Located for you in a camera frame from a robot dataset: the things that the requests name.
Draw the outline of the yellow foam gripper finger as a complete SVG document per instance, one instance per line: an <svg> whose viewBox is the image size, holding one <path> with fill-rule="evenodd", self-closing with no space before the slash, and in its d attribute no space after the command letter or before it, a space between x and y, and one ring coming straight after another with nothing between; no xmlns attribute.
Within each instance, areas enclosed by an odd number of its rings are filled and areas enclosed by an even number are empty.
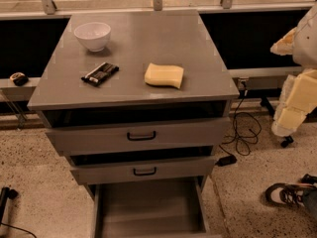
<svg viewBox="0 0 317 238"><path fill-rule="evenodd" d="M279 56L289 56L293 54L293 40L296 29L293 28L287 32L281 39L274 43L270 51Z"/></svg>
<svg viewBox="0 0 317 238"><path fill-rule="evenodd" d="M279 137L291 135L316 107L317 70L310 68L297 76L289 75L280 93L271 131Z"/></svg>

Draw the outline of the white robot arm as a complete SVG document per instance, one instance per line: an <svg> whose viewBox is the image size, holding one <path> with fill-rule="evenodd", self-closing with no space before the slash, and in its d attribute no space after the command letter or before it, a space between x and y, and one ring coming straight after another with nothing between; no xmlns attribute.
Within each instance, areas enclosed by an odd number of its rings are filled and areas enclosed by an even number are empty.
<svg viewBox="0 0 317 238"><path fill-rule="evenodd" d="M297 76L287 77L273 115L271 131L284 137L294 133L317 107L317 3L270 51L292 55L293 61L303 67Z"/></svg>

